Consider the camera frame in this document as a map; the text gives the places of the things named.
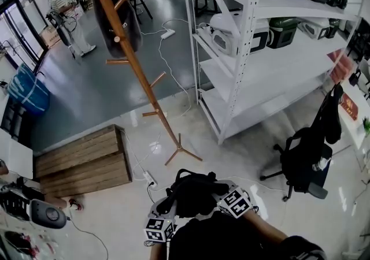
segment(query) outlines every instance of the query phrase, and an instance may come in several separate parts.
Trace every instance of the white tile floor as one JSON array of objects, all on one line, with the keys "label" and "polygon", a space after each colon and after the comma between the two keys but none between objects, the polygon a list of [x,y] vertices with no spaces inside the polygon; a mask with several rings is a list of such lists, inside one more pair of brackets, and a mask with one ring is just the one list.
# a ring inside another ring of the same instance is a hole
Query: white tile floor
[{"label": "white tile floor", "polygon": [[[358,199],[356,212],[352,214],[354,198],[365,187],[361,179],[368,178],[360,172],[352,148],[333,157],[325,184],[329,191],[325,200],[293,192],[292,198],[284,203],[281,190],[286,190],[287,186],[283,176],[264,182],[275,190],[258,182],[261,171],[272,173],[279,169],[278,154],[272,150],[273,144],[278,142],[283,145],[294,130],[310,125],[322,99],[322,93],[314,91],[283,112],[227,139],[222,146],[217,145],[200,107],[194,105],[185,116],[179,117],[188,105],[184,94],[164,99],[160,104],[168,113],[173,131],[182,133],[184,148],[203,158],[203,162],[199,162],[180,153],[168,166],[164,163],[176,148],[157,117],[141,117],[142,112],[151,111],[150,107],[141,107],[112,122],[125,128],[138,160],[149,154],[141,165],[158,183],[159,191],[152,192],[154,200],[165,195],[165,187],[174,182],[181,168],[198,173],[212,171],[218,179],[233,176],[231,180],[250,192],[261,209],[261,215],[269,223],[288,235],[301,235],[319,244],[329,259],[340,259],[342,251],[364,247],[365,242],[359,235],[367,231],[370,215],[370,191]],[[129,162],[134,167],[135,158],[126,140],[125,143]],[[135,167],[135,178],[143,179],[138,166]],[[74,222],[81,229],[96,233],[104,241],[110,259],[149,258],[149,248],[143,245],[142,230],[151,206],[145,181],[134,180],[130,184],[86,194],[80,200],[85,209],[73,215]],[[70,222],[55,235],[65,259],[106,257],[96,238],[80,233]]]}]

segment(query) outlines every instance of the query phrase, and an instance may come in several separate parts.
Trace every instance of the metal shelving unit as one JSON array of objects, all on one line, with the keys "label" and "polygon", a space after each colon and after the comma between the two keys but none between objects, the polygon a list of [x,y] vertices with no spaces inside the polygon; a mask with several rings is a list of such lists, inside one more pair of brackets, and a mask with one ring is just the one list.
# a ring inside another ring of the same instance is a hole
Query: metal shelving unit
[{"label": "metal shelving unit", "polygon": [[[224,0],[216,0],[232,27],[232,34],[240,38],[237,57],[220,52],[214,47],[206,27],[197,28],[194,1],[186,0],[195,90],[198,104],[203,108],[219,144],[252,125],[284,109],[314,89],[320,87],[338,63],[327,54],[348,45],[354,29],[344,40],[334,38],[313,40],[299,29],[292,44],[280,49],[263,50],[250,54],[256,21],[271,17],[325,17],[341,20],[360,20],[362,3],[349,4],[345,10],[311,0],[235,0],[243,5],[242,27],[238,29]],[[198,45],[210,59],[199,62]],[[202,69],[214,88],[200,87]]]}]

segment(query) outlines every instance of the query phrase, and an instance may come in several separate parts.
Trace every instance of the wooden box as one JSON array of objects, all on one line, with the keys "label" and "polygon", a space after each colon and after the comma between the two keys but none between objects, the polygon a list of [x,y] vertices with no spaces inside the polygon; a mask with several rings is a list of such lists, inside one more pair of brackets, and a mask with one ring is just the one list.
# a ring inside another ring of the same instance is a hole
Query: wooden box
[{"label": "wooden box", "polygon": [[110,125],[37,158],[42,190],[65,197],[131,182],[120,130]]}]

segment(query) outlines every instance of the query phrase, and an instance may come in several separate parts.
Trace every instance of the power strip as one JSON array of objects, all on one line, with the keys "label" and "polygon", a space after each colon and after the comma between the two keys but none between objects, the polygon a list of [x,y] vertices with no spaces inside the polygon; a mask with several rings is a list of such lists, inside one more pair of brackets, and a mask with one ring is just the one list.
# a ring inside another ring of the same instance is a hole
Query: power strip
[{"label": "power strip", "polygon": [[161,38],[166,39],[166,38],[169,38],[170,36],[172,36],[173,34],[175,34],[175,30],[168,29],[166,33],[161,35]]},{"label": "power strip", "polygon": [[151,188],[154,188],[157,186],[157,182],[153,179],[153,177],[147,170],[143,172],[143,175],[144,175],[145,180],[148,182],[148,185],[153,183],[152,185],[150,185]]}]

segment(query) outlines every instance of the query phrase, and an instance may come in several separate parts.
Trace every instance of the white pants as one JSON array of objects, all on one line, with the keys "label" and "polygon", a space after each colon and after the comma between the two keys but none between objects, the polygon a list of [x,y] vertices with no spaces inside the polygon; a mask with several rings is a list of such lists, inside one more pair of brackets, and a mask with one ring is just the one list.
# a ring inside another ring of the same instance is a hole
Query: white pants
[{"label": "white pants", "polygon": [[91,45],[86,42],[82,27],[78,21],[76,22],[73,18],[67,17],[64,27],[70,32],[71,45],[76,55],[82,55],[91,50]]}]

